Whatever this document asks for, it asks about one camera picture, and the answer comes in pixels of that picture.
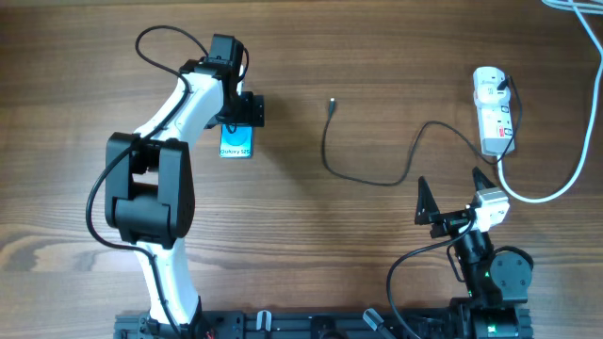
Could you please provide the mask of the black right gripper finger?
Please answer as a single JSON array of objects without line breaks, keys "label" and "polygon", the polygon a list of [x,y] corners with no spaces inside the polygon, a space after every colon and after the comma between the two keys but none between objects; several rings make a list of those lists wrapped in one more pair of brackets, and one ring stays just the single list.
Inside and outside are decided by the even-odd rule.
[{"label": "black right gripper finger", "polygon": [[415,224],[433,224],[440,217],[440,210],[424,176],[418,178],[418,195]]},{"label": "black right gripper finger", "polygon": [[477,191],[497,187],[478,167],[472,170],[472,178]]}]

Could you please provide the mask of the Galaxy S25 smartphone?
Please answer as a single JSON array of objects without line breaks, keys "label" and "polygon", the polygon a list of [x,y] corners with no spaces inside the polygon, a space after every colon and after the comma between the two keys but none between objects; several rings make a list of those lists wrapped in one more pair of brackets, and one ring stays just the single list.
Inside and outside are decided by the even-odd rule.
[{"label": "Galaxy S25 smartphone", "polygon": [[253,128],[221,127],[220,157],[231,159],[251,158],[253,156]]}]

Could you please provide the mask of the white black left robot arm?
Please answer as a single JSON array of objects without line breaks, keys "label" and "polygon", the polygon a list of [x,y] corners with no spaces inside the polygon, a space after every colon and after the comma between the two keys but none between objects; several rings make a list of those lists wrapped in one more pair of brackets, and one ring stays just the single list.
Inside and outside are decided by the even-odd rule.
[{"label": "white black left robot arm", "polygon": [[106,223],[141,264],[152,305],[149,332],[161,338],[208,334],[202,302],[190,278],[185,237],[195,211],[191,152],[203,132],[221,130],[220,154],[249,158],[253,130],[265,124],[264,99],[243,88],[249,52],[233,36],[216,34],[198,59],[175,71],[176,87],[134,132],[114,133],[106,167]]}]

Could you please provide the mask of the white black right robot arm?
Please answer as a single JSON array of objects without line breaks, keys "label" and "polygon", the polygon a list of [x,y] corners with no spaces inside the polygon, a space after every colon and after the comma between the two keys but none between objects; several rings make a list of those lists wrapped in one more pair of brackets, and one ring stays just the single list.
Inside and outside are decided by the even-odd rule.
[{"label": "white black right robot arm", "polygon": [[466,298],[450,302],[450,320],[457,338],[531,338],[534,335],[528,301],[533,259],[513,246],[496,248],[489,231],[510,209],[506,193],[480,169],[472,170],[476,189],[465,208],[443,213],[425,177],[418,179],[415,223],[430,225],[431,238],[444,237],[447,257]]}]

